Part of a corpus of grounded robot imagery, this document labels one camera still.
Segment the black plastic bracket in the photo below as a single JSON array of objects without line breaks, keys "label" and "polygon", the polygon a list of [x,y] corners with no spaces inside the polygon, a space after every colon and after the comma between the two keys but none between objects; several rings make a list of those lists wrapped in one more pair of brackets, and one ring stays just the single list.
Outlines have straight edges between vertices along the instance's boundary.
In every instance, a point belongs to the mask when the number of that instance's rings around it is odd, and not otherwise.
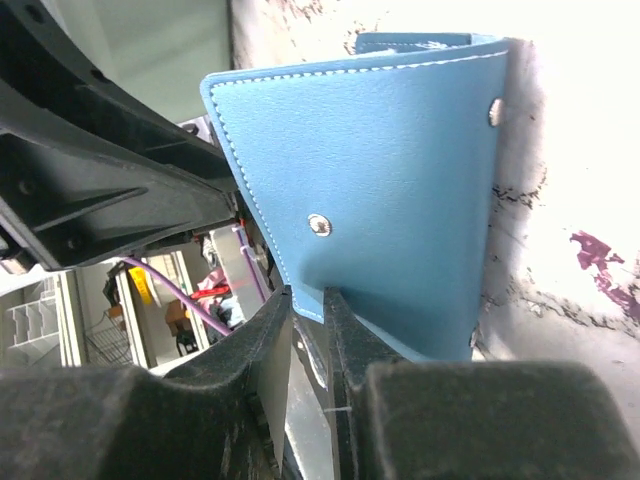
[{"label": "black plastic bracket", "polygon": [[107,79],[39,1],[0,1],[0,226],[48,270],[219,224],[222,152]]}]

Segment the blue leather wallet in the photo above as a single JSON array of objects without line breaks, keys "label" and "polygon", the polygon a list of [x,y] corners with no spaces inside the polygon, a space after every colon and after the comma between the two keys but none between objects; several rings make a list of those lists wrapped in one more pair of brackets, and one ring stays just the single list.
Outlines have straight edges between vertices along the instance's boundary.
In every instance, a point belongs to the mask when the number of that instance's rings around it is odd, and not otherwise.
[{"label": "blue leather wallet", "polygon": [[367,33],[349,58],[202,82],[299,314],[322,321],[323,289],[337,286],[406,357],[470,357],[508,47]]}]

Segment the purple cable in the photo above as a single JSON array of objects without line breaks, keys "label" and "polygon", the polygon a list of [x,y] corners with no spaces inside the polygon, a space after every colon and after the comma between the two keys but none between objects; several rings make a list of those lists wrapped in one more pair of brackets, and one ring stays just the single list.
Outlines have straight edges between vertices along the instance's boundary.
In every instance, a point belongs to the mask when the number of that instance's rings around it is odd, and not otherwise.
[{"label": "purple cable", "polygon": [[191,310],[193,310],[202,319],[202,321],[210,325],[212,328],[215,328],[218,332],[220,332],[225,337],[231,333],[231,330],[229,330],[229,327],[227,327],[221,321],[212,318],[211,315],[205,312],[204,309],[200,305],[198,305],[197,302],[193,301],[189,297],[189,295],[185,294],[182,290],[180,290],[177,286],[175,286],[171,280],[169,280],[167,277],[162,275],[159,271],[157,271],[151,265],[147,265],[146,263],[131,257],[122,257],[122,261],[127,262],[130,265],[140,267],[149,275],[151,275],[155,279],[162,282],[169,290],[171,290],[171,293],[173,293],[176,297],[178,297],[178,299],[182,303],[184,303],[187,307],[191,308]]}]

